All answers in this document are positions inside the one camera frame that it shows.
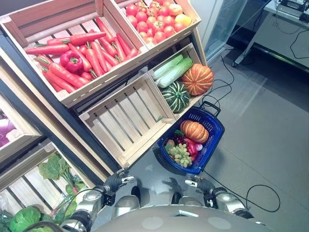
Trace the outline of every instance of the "gray floor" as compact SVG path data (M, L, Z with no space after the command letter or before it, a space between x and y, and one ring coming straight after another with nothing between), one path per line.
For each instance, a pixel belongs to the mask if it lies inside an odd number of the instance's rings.
M243 196L252 185L271 186L280 196L280 210L269 213L249 204L251 213L276 231L307 232L308 74L260 54L255 54L253 65L234 69L230 63L237 55L237 51L224 53L235 81L232 92L220 101L219 119L225 126L225 134L205 170ZM212 69L216 79L231 80L220 58ZM219 98L227 90L221 88L212 95ZM142 204L168 204L175 191L202 200L200 193L184 184L183 176L170 173L158 163L156 148L154 145L131 168L142 190ZM129 194L133 185L136 183L121 188L116 199ZM278 205L276 195L263 187L253 189L249 199L270 210ZM110 220L111 211L109 207L98 215L93 230Z

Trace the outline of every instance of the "wooden produce crate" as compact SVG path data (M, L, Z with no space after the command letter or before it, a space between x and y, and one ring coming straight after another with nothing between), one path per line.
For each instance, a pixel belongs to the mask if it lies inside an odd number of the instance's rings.
M67 194L68 183L62 177L59 180L43 179L39 173L38 165L47 162L56 151L70 165L72 175L78 175L89 188L94 186L50 140L45 140L30 151L27 158L0 174L0 194L8 200L11 213L15 214L27 206L40 205L41 210L50 214L59 205L63 194Z
M182 48L181 50L179 50L178 52L176 52L173 56L167 58L166 60L162 61L160 64L158 64L157 66L153 67L151 70L148 71L149 75L152 77L154 71L156 71L158 68L160 68L161 66L163 66L165 63L167 63L169 60L173 59L174 57L176 57L178 54L182 54L184 58L186 57L190 57L192 62L195 63L201 63L196 50L194 49L194 46L192 43L188 44L187 46L185 46L184 48ZM153 78L151 78L151 82L153 82L153 84L155 85L155 87L157 88L157 91L160 93L160 95L163 97L163 95L160 92L159 87L155 84L155 81L153 80ZM192 106L194 106L202 97L204 96L204 94L199 95L199 96L190 96L190 102L189 105L184 109L184 111L182 111L179 114L174 114L175 119L180 118L185 112L187 112Z
M137 48L140 53L71 94L66 90L56 92L42 75L40 65L34 61L35 56L27 55L24 49L33 47L35 43L45 43L51 38L85 33L90 29L99 31L94 21L97 16L106 24L113 35L120 33L127 44L131 48ZM134 33L126 31L131 30L131 28L122 29L115 17L117 15L113 15L109 11L103 0L49 0L0 17L0 25L57 99L65 106L72 107L117 80L124 73L138 67L140 62L152 58L150 54L142 52L147 51L144 43ZM59 62L59 56L52 56L51 58L53 61Z
M23 117L13 108L9 101L0 93L0 111L2 111L7 119L5 123L12 123L15 129L12 129L6 134L0 136L6 136L9 140L8 143L0 146L0 162L6 160L16 152L29 145L41 134L37 132Z
M182 6L183 13L189 16L192 19L191 25L186 27L185 29L179 31L173 36L165 39L164 41L158 43L157 45L149 45L146 44L142 37L139 35L137 30L133 27L133 25L128 21L126 17L126 7L131 3L137 3L140 0L104 0L104 4L108 7L112 15L116 18L117 22L121 25L121 27L128 32L128 36L130 38L137 38L141 43L143 43L148 49L155 51L162 51L169 46L177 43L183 38L187 37L190 33L194 31L197 25L201 22L200 17L192 7L190 0L170 0L172 3L176 3ZM150 5L152 0L144 0L147 6Z
M133 164L175 122L148 73L87 110L80 119L122 167Z

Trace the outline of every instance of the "bok choy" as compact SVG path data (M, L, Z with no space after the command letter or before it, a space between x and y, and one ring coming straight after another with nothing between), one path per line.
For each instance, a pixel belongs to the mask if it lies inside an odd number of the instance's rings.
M192 67L192 60L187 57L183 59L176 67L170 69L166 72L163 77L156 81L157 85L161 88L166 88L174 81L176 81L179 77L183 76L184 73Z
M169 70L173 69L179 62L183 59L182 54L179 54L160 68L154 71L153 73L153 79L158 80L161 78L165 73L167 73Z

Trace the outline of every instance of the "white table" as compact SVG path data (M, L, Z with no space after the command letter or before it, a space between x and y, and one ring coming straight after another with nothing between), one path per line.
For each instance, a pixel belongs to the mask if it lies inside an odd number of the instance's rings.
M240 64L250 52L252 46L256 44L263 51L309 72L309 58L305 58L309 57L309 24L301 22L298 17L277 11L277 6L276 0L272 0L265 6L264 10L267 12L267 17L245 51L232 63L233 67ZM297 57L295 58L290 46L298 34L298 39L292 46Z

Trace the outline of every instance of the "orange pumpkin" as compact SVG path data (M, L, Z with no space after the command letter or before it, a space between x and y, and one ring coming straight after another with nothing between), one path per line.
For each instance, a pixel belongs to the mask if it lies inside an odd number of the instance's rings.
M180 130L184 133L185 137L191 139L193 142L203 144L208 139L208 131L202 124L185 120L180 124Z
M181 82L187 87L191 95L200 95L206 93L212 86L213 73L208 66L194 64L183 75Z

